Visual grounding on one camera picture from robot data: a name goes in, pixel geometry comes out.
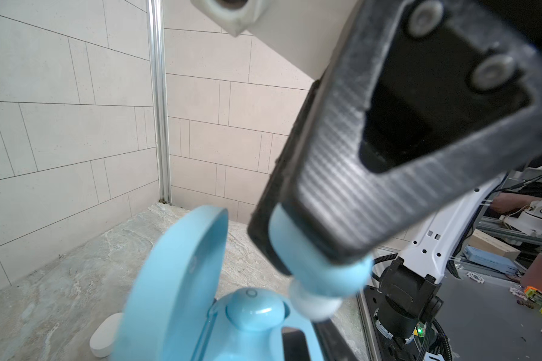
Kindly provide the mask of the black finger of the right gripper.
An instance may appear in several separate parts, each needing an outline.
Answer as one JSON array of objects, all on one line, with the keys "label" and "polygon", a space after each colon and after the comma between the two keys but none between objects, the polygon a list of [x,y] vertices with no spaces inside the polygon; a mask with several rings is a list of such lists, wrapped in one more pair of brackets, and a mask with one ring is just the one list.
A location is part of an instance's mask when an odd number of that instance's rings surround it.
[{"label": "black finger of the right gripper", "polygon": [[542,153],[542,1],[360,1],[311,86],[248,234],[282,207],[350,265],[395,233]]}]

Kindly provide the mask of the blue earbud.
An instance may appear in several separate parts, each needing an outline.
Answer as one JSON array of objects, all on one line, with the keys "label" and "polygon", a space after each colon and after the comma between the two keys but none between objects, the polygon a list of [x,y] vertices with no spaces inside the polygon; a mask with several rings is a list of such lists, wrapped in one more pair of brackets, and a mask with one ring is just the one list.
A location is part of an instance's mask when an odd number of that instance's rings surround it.
[{"label": "blue earbud", "polygon": [[258,288],[235,291],[226,306],[229,321],[239,330],[263,332],[280,326],[287,308],[279,294]]},{"label": "blue earbud", "polygon": [[292,274],[289,299],[312,322],[330,319],[371,278],[372,256],[349,265],[331,263],[281,205],[273,209],[268,233],[272,248]]}]

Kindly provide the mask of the blue earbud charging case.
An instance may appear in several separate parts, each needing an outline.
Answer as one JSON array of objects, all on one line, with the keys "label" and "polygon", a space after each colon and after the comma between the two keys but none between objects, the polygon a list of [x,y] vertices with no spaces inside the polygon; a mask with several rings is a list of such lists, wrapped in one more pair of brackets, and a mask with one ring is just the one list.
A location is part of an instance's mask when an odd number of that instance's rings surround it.
[{"label": "blue earbud charging case", "polygon": [[229,321],[234,292],[216,295],[228,226],[226,209],[205,205],[166,231],[135,280],[111,359],[323,359],[312,323],[283,295],[287,312],[276,328],[246,332]]}]

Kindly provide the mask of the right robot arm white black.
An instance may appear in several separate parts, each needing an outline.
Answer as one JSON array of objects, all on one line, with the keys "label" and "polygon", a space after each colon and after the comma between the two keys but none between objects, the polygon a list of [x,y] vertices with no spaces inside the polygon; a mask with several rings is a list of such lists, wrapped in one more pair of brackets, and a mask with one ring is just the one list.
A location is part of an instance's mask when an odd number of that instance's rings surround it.
[{"label": "right robot arm white black", "polygon": [[542,1],[360,1],[248,235],[309,314],[358,293],[367,254],[427,221],[382,275],[379,324],[405,340],[441,308],[479,204],[541,153]]}]

